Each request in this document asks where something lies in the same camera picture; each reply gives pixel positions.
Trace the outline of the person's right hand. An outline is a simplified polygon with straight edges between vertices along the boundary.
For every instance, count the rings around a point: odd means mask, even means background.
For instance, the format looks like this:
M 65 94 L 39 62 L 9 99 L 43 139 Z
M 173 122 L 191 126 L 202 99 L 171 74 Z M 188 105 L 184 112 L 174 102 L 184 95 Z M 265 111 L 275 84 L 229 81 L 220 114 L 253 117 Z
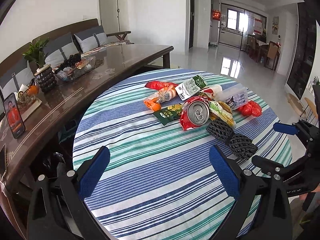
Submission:
M 311 191 L 309 193 L 301 194 L 299 196 L 299 200 L 300 201 L 312 201 L 315 194 L 319 191 L 320 191 L 320 184 L 313 191 Z

